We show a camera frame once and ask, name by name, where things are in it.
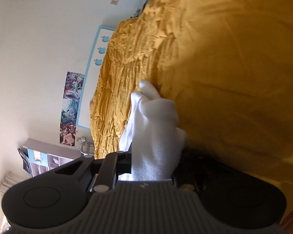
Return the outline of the white printed sweatshirt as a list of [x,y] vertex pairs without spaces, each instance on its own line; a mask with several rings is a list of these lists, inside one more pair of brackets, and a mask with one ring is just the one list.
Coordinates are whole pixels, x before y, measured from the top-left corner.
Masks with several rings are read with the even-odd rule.
[[132,154],[134,181],[158,181],[172,177],[187,134],[178,128],[176,105],[164,99],[148,81],[131,93],[131,111],[119,142],[121,151]]

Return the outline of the grey folding chair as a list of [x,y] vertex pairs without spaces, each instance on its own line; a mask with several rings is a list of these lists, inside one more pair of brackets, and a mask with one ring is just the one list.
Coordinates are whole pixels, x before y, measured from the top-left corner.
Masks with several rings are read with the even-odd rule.
[[93,142],[87,142],[87,141],[83,142],[81,144],[80,152],[83,155],[92,155],[92,156],[94,156],[95,155],[94,143]]

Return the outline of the grey blue bookshelf desk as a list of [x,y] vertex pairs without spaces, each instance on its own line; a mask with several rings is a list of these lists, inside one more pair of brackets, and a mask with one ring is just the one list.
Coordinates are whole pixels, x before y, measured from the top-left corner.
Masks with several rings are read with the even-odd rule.
[[81,157],[81,152],[78,150],[36,141],[31,138],[17,150],[23,161],[23,169],[31,177],[43,174]]

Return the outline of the white blue headboard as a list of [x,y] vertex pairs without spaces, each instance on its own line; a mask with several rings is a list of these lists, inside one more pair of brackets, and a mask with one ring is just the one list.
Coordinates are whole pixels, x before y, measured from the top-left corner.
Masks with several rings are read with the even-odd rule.
[[79,101],[79,110],[77,114],[77,126],[84,129],[90,129],[90,103],[94,96],[100,68],[107,51],[108,42],[111,39],[115,29],[100,26],[94,38],[90,55],[87,62],[81,97]]

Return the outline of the grey window curtain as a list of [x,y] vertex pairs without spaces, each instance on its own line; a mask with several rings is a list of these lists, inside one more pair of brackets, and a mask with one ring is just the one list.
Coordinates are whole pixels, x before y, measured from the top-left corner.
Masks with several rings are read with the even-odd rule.
[[6,217],[2,211],[1,202],[4,194],[15,184],[19,183],[21,178],[12,172],[8,172],[0,182],[0,233],[4,228]]

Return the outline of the yellow quilted bedspread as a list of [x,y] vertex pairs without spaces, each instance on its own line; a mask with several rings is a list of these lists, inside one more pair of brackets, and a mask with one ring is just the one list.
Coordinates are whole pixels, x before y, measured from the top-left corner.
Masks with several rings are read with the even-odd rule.
[[142,79],[175,102],[191,147],[293,205],[293,0],[151,0],[120,22],[90,109],[96,157],[118,147]]

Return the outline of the anime wall posters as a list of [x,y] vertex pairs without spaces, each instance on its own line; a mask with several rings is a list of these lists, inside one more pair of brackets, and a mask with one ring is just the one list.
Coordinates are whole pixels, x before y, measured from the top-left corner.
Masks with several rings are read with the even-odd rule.
[[60,118],[59,142],[62,145],[71,147],[75,146],[77,115],[79,111],[83,80],[83,74],[75,72],[67,73]]

